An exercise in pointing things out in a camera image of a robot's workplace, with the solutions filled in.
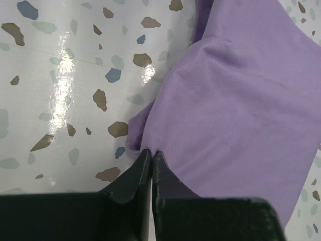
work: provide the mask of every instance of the terrazzo tabletop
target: terrazzo tabletop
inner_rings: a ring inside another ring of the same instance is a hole
[[[280,2],[321,45],[319,0]],[[128,120],[184,55],[194,21],[195,0],[2,0],[0,193],[98,191],[129,168]],[[321,151],[288,240],[321,240],[319,192]]]

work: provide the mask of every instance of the purple towel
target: purple towel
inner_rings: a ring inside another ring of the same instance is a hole
[[[260,197],[287,224],[321,142],[321,48],[278,0],[215,0],[201,40],[129,122],[201,197]]]

